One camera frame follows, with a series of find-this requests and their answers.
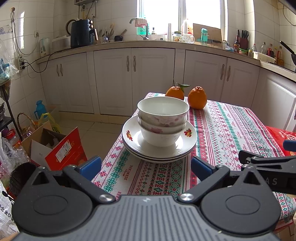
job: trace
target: yellow plastic bag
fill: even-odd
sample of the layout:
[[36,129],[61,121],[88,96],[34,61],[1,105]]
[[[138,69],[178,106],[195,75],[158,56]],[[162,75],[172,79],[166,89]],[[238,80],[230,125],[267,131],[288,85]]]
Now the yellow plastic bag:
[[55,122],[54,118],[51,116],[50,113],[44,113],[41,115],[39,121],[38,121],[38,128],[42,126],[45,122],[49,121],[50,125],[52,126],[52,130],[61,133],[61,128],[58,125],[58,123]]

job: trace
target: patterned tablecloth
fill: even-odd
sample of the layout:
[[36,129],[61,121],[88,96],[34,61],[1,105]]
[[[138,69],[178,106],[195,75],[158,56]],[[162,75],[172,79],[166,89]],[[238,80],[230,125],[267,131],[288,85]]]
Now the patterned tablecloth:
[[[146,98],[161,95],[148,93]],[[209,100],[203,110],[190,108],[188,120],[197,131],[195,149],[188,157],[167,164],[140,160],[124,147],[120,134],[92,182],[116,197],[122,194],[177,196],[199,183],[190,169],[194,156],[231,170],[240,170],[240,150],[264,157],[283,156],[268,130],[248,108]],[[281,222],[289,222],[296,210],[295,200],[282,193],[274,195],[281,206]]]

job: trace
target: towel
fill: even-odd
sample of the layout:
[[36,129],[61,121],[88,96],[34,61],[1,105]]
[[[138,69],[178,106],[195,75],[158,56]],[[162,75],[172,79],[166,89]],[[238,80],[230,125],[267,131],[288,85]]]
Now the towel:
[[145,18],[137,18],[135,21],[135,27],[145,28],[147,20]]

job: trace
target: white plate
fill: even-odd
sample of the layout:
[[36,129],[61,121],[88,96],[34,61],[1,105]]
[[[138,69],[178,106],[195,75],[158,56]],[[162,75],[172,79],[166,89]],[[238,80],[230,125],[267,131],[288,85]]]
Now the white plate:
[[188,152],[186,152],[185,154],[183,155],[180,155],[180,156],[177,156],[177,157],[174,157],[174,158],[151,158],[149,156],[143,156],[141,155],[140,153],[137,153],[135,152],[134,150],[132,150],[131,148],[129,148],[129,146],[125,143],[124,140],[123,141],[123,144],[125,146],[125,148],[130,152],[132,153],[133,155],[139,157],[139,158],[144,158],[144,159],[147,159],[147,160],[151,160],[151,161],[159,161],[159,162],[162,162],[162,161],[171,161],[171,160],[179,160],[179,159],[182,159],[184,158],[185,156],[189,155],[191,153],[191,151],[193,150],[193,148],[191,150],[189,150]]
[[186,126],[175,145],[168,147],[153,146],[143,139],[138,116],[136,115],[124,124],[122,138],[130,149],[143,156],[158,159],[176,158],[190,151],[195,146],[197,133],[194,126],[189,121],[186,121]]
[[147,159],[147,158],[144,158],[144,157],[141,157],[139,156],[138,154],[136,154],[134,151],[132,151],[131,149],[129,149],[127,146],[125,146],[125,148],[132,154],[134,155],[135,157],[141,159],[141,160],[144,160],[144,161],[147,161],[147,162],[152,162],[152,163],[157,163],[157,164],[164,164],[164,163],[170,163],[170,162],[174,162],[174,161],[178,161],[180,159],[183,159],[185,157],[187,157],[189,155],[186,154],[186,155],[183,155],[181,157],[177,157],[176,159],[171,159],[171,160],[165,160],[165,161],[156,161],[156,160],[151,160],[151,159]]

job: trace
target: blue gripper pad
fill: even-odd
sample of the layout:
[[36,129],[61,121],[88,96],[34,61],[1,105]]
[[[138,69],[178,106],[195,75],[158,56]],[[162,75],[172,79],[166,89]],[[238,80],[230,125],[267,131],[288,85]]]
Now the blue gripper pad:
[[101,168],[101,158],[99,156],[93,156],[86,162],[76,167],[75,171],[84,176],[87,180],[91,181],[99,173]]
[[296,151],[296,141],[293,140],[284,140],[283,148],[286,151]]
[[201,181],[203,181],[208,176],[212,175],[216,171],[216,168],[195,156],[191,159],[191,170]]

